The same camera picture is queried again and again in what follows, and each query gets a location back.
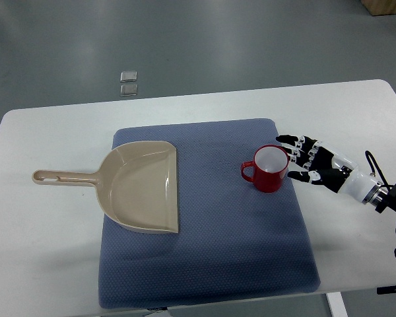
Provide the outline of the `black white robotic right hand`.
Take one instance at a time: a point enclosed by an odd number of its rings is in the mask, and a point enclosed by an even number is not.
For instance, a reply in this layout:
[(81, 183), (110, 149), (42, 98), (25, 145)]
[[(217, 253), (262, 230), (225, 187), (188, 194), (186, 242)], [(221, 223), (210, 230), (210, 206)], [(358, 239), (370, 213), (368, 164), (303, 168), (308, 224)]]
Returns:
[(361, 203), (372, 201), (384, 182), (360, 171), (356, 162), (327, 143), (308, 136), (279, 135), (289, 161), (300, 169), (287, 176), (300, 182), (323, 186), (336, 194), (347, 194)]

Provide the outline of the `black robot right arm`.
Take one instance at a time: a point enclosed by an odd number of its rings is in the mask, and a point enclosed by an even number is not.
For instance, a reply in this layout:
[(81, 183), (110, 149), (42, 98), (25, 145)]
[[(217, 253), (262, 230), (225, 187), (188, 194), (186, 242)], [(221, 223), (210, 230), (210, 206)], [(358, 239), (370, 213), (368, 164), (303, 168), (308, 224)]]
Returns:
[(372, 204), (378, 213), (382, 213), (387, 208), (396, 212), (396, 183), (394, 185), (389, 184), (374, 155), (370, 151), (365, 151), (365, 156), (371, 168), (370, 175), (379, 176), (380, 178), (379, 185), (374, 186), (373, 190), (368, 194), (366, 201)]

